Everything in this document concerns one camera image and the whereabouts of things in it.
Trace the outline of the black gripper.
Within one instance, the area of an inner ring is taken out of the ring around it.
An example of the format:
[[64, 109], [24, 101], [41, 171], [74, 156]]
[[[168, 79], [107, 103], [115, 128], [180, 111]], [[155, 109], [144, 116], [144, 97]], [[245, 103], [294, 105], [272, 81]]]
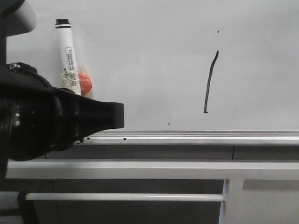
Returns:
[[124, 127], [124, 104], [54, 89], [35, 68], [0, 66], [0, 158], [26, 161]]

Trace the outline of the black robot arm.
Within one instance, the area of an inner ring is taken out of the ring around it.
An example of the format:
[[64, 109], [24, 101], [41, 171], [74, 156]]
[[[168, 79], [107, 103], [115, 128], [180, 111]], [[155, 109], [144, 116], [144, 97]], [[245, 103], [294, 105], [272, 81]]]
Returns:
[[28, 161], [99, 131], [124, 127], [124, 105], [53, 87], [36, 68], [7, 63], [7, 38], [32, 31], [36, 17], [24, 0], [0, 3], [0, 179], [8, 160]]

